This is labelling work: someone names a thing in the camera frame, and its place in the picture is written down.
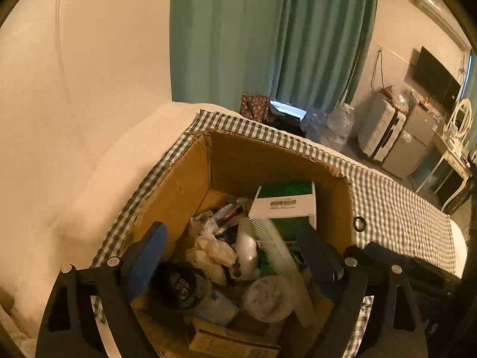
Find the white tape roll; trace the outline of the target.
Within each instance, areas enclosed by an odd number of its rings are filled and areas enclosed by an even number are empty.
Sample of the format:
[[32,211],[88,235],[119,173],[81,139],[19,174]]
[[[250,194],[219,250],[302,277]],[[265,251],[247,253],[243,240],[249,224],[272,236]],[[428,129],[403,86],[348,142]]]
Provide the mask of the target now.
[[298,297],[283,276],[265,276],[254,281],[243,295],[243,308],[260,322],[275,323],[286,319]]

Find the white comb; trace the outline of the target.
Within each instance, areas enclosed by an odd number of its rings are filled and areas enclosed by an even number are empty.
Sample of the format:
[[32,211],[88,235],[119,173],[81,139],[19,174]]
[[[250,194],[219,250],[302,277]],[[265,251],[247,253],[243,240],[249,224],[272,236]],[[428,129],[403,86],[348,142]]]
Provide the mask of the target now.
[[298,268],[279,231],[268,218],[251,218],[251,227],[263,246],[275,272],[290,282],[296,294],[294,312],[302,327],[308,328],[315,319],[315,310]]

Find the green white carton box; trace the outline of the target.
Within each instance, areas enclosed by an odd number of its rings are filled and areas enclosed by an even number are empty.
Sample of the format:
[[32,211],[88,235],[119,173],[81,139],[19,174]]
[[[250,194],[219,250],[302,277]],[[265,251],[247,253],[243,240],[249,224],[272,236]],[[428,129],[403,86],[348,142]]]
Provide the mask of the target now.
[[295,241],[298,229],[317,227],[315,183],[297,181],[261,186],[248,216],[271,221],[284,241]]

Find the silver foil snack packet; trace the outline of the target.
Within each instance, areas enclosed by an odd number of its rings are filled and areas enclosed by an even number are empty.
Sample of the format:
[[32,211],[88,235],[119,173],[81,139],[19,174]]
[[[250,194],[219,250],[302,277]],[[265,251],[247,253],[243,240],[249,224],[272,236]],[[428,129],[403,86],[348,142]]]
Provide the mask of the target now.
[[199,237],[203,235],[220,235],[236,225],[240,217],[248,214],[251,208],[251,199],[240,197],[224,204],[217,211],[205,210],[189,219],[188,235]]

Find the green small packet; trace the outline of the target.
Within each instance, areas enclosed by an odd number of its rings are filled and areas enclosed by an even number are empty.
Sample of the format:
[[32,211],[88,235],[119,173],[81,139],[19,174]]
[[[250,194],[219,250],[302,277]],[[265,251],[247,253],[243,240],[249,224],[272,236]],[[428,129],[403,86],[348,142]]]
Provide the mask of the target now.
[[276,276],[276,271],[269,260],[267,253],[263,250],[257,251],[258,255],[258,268],[260,270],[260,275],[264,276]]

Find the white cylindrical bottle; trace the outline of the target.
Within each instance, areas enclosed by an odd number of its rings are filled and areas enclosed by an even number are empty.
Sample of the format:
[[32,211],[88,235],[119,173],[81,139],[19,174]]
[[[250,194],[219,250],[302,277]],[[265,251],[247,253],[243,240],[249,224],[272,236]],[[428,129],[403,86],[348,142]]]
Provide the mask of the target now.
[[238,257],[239,270],[243,280],[256,280],[260,277],[257,243],[248,217],[238,219],[238,232],[234,251]]

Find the green checkered tablecloth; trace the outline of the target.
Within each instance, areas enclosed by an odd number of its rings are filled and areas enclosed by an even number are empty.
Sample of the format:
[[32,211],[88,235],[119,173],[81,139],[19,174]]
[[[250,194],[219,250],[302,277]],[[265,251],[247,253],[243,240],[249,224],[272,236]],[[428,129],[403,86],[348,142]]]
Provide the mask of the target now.
[[462,276],[467,258],[462,233],[445,213],[426,200],[386,175],[333,149],[317,146],[306,139],[238,115],[204,109],[198,111],[192,124],[154,165],[129,198],[98,249],[92,262],[94,266],[119,252],[140,208],[152,192],[162,185],[167,171],[191,146],[193,135],[209,130],[236,132],[246,138],[290,149],[296,154],[305,154],[340,170],[350,186],[353,214],[366,220],[366,230],[356,236],[358,245],[364,246],[375,241],[392,251],[417,256],[455,276]]

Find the grey mini fridge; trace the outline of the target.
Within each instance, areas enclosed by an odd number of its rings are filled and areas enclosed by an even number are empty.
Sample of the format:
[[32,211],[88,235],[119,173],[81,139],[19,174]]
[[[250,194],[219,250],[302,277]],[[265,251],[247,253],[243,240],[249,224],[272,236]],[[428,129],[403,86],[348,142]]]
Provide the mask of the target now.
[[382,168],[397,178],[409,177],[424,159],[436,127],[437,122],[431,114],[420,105],[415,105],[386,155]]

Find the oval white vanity mirror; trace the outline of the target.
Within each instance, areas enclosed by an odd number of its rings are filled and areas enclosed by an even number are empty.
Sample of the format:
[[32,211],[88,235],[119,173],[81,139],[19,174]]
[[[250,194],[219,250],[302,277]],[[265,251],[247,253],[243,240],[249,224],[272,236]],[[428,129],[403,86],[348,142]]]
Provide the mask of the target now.
[[448,138],[463,140],[470,132],[472,122],[473,111],[470,99],[462,99],[455,105],[445,126]]

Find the clear plastic water jug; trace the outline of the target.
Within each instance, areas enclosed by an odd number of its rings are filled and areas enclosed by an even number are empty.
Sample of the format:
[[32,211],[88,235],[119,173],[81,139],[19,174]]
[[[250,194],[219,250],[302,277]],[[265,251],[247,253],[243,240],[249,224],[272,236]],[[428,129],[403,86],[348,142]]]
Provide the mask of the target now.
[[346,103],[337,106],[328,116],[318,137],[321,145],[341,152],[354,124],[354,109]]

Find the white suitcase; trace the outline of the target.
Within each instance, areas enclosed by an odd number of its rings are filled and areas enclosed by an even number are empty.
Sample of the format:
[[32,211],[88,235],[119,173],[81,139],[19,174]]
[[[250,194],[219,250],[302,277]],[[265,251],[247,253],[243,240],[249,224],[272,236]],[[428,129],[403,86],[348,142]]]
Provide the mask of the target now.
[[406,115],[382,94],[375,94],[358,132],[358,145],[367,158],[382,162],[399,136]]

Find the brown cardboard box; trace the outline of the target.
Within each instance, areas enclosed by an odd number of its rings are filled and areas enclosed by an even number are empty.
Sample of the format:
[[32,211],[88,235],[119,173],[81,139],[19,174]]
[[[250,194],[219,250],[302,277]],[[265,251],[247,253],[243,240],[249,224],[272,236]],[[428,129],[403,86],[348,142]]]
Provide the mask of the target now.
[[[312,180],[316,186],[317,230],[340,254],[353,243],[349,183],[339,170],[305,154],[232,132],[199,133],[150,198],[140,208],[123,250],[142,239],[155,221],[167,227],[167,246],[161,261],[185,252],[189,218],[234,197],[255,196],[259,186]],[[308,288],[315,310],[311,326],[303,328],[292,314],[280,334],[278,357],[307,357],[333,303],[317,283]],[[148,340],[165,357],[211,357],[189,349],[183,315],[146,309],[149,293],[132,307]]]

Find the brown patterned bag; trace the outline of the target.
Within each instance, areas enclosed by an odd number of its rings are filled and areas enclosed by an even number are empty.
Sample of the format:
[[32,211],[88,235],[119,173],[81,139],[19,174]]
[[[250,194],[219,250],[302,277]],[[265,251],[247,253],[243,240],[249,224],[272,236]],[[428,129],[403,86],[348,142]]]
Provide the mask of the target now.
[[269,108],[267,96],[243,93],[239,114],[249,120],[264,123],[268,119]]

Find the teal curtain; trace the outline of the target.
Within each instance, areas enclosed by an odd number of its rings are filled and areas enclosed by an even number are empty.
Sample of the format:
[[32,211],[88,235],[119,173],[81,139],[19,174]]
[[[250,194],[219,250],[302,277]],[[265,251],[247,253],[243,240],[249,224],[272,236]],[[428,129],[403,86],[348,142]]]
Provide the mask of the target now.
[[306,110],[350,103],[377,0],[171,0],[177,102],[236,111],[258,94]]

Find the white air conditioner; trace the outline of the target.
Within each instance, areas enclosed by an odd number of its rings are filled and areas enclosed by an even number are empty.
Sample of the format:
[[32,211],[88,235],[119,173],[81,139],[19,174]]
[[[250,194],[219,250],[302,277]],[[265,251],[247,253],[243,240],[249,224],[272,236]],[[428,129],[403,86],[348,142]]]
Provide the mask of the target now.
[[470,42],[448,21],[448,15],[434,0],[415,0],[415,5],[436,23],[464,52],[471,51]]

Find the black wall television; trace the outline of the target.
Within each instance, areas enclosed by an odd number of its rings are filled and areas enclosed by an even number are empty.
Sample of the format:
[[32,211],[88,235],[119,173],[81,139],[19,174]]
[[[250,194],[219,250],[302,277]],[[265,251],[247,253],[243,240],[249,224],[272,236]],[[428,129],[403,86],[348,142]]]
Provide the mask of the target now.
[[461,85],[424,46],[419,52],[412,79],[442,105],[445,111],[453,111]]

